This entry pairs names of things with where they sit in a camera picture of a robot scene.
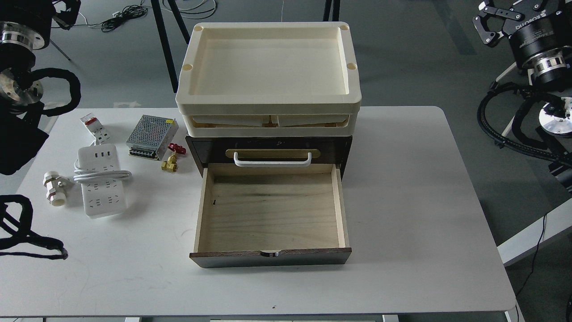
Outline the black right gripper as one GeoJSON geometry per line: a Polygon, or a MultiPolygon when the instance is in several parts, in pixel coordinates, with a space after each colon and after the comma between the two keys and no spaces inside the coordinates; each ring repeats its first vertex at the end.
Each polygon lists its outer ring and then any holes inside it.
{"type": "Polygon", "coordinates": [[[484,45],[495,47],[498,42],[514,34],[534,21],[571,12],[570,0],[517,0],[510,8],[499,8],[492,0],[484,0],[479,4],[479,12],[472,19],[473,25],[484,45]],[[488,20],[496,18],[503,24],[499,31],[491,31],[488,20]]]}

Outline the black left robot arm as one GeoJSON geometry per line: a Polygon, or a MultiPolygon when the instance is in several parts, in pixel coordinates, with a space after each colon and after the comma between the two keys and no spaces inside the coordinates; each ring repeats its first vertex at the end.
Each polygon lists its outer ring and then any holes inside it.
{"type": "MultiPolygon", "coordinates": [[[[1,20],[1,174],[12,175],[37,155],[48,138],[38,128],[41,116],[59,116],[78,107],[80,81],[71,71],[60,68],[41,68],[33,71],[33,53],[48,46],[51,23],[69,30],[79,16],[80,0],[63,0],[65,10],[56,11],[58,0],[2,0],[1,20]],[[46,77],[63,79],[69,84],[70,101],[59,107],[45,109],[41,102],[43,88],[39,80],[46,77]]],[[[31,230],[33,206],[26,196],[1,195],[1,229],[8,237],[1,238],[1,250],[28,243],[59,254],[33,254],[24,251],[2,251],[2,255],[33,258],[67,259],[63,242],[45,237],[31,230]],[[8,206],[21,207],[20,218],[8,214],[8,206]]]]}

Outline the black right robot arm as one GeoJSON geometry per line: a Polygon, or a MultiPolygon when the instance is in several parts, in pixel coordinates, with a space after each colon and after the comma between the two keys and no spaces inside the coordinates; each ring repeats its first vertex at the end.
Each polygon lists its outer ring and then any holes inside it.
{"type": "Polygon", "coordinates": [[[571,153],[559,138],[571,137],[571,97],[556,93],[571,90],[571,2],[517,0],[504,9],[484,0],[472,22],[488,47],[507,38],[515,58],[511,68],[529,78],[528,85],[496,79],[478,106],[478,125],[499,148],[549,161],[550,173],[570,191],[571,153]],[[515,140],[495,131],[485,112],[494,97],[508,91],[523,98],[509,126],[515,140]]]}

